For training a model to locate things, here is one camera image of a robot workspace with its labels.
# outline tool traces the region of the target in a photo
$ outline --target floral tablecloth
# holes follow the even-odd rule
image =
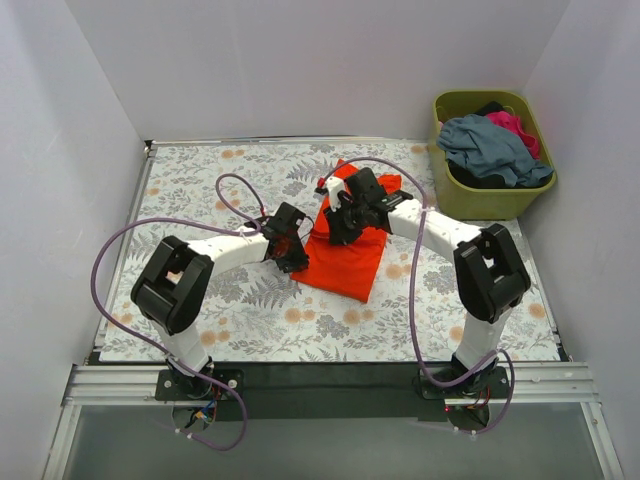
[[[153,160],[138,218],[175,216],[235,228],[240,220],[216,196],[221,173],[236,172],[259,191],[272,211],[289,202],[315,218],[320,200],[317,179],[339,158],[376,156],[412,173],[435,202],[426,146],[417,143],[275,143],[234,146],[160,147]],[[392,173],[374,165],[376,174]],[[239,182],[225,189],[231,203],[259,216],[255,200]],[[413,185],[403,188],[414,195]],[[503,222],[511,231],[525,265],[532,259],[517,221]],[[301,231],[310,225],[305,223]],[[158,340],[150,323],[129,300],[131,287],[158,242],[167,235],[189,241],[211,234],[179,225],[150,224],[135,230],[119,278],[113,313]],[[211,281],[198,318],[203,345],[215,361],[410,361],[407,298],[413,242],[389,236],[370,300],[357,300],[292,281],[273,262],[246,265]],[[464,308],[453,266],[424,249],[420,255],[416,312],[423,355],[449,360],[464,326]],[[513,312],[501,346],[519,360],[558,360],[546,310],[537,285]],[[109,326],[102,361],[156,361],[160,352]]]

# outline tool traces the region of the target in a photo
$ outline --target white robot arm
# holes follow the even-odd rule
[[[275,260],[285,273],[307,268],[309,257],[298,236],[304,217],[303,212],[283,203],[273,216],[255,220],[259,232],[249,222],[238,230],[241,236],[219,235],[188,243],[167,237],[160,243],[133,286],[131,299],[152,320],[171,352],[167,360],[174,368],[192,377],[176,359],[196,372],[211,362],[195,320],[212,277],[265,260]]]
[[[324,188],[317,191],[329,197],[330,207],[324,213],[332,243],[351,243],[367,227],[414,241],[419,238],[422,203],[401,190],[387,194],[369,168],[345,181],[329,177]],[[531,280],[511,235],[502,225],[482,229],[430,210],[421,243],[455,266],[458,292],[467,314],[452,361],[464,373],[496,350],[507,318]],[[480,370],[494,359],[485,360]]]

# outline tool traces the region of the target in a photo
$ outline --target white enclosure wall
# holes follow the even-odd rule
[[[0,0],[0,78],[0,478],[33,479],[91,347],[89,269],[125,222],[143,144],[64,0]]]
[[[637,2],[574,0],[525,89],[559,182],[524,226],[629,478],[640,471],[639,26]]]
[[[67,0],[144,139],[424,138],[443,89],[524,87],[568,0]]]

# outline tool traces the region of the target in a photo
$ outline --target green plastic bin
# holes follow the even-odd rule
[[[434,122],[431,128],[429,153],[440,210],[458,220],[510,220],[517,217],[543,192],[556,183],[554,172],[549,183],[540,188],[477,189],[467,187],[451,175],[445,152],[435,140],[440,124],[450,118],[463,117],[477,111],[491,101],[505,107],[522,119],[522,128],[540,143],[540,161],[551,167],[553,162],[527,101],[520,95],[504,90],[451,90],[433,102]]]

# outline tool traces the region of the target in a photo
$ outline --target glass panel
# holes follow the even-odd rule
[[[475,441],[410,419],[254,420],[225,454],[158,422],[171,425],[171,407],[83,407],[64,478],[602,478],[579,404],[512,405]],[[224,442],[238,427],[205,435]]]

